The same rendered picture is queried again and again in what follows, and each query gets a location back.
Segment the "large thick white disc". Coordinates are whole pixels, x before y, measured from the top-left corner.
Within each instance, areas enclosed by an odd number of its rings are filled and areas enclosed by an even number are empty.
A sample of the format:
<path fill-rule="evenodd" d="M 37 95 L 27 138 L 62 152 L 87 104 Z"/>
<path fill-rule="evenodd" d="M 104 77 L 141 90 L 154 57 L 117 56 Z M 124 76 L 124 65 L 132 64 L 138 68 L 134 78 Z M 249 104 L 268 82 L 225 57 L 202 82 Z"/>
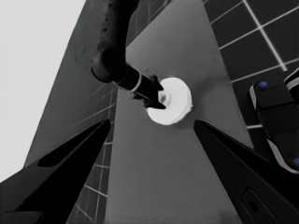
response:
<path fill-rule="evenodd" d="M 182 121 L 192 111 L 192 95 L 188 85 L 178 77 L 167 77 L 160 84 L 164 90 L 159 94 L 165 109 L 148 108 L 152 121 L 168 126 Z"/>

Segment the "dark robot torso block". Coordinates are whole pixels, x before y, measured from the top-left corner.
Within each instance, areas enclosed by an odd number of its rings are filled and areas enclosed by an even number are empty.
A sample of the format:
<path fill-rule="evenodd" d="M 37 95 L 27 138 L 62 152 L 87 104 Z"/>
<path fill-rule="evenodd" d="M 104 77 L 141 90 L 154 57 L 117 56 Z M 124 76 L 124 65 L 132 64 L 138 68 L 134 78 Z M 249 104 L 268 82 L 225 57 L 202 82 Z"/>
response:
<path fill-rule="evenodd" d="M 248 97 L 278 164 L 299 175 L 299 67 L 284 79 L 254 83 Z"/>

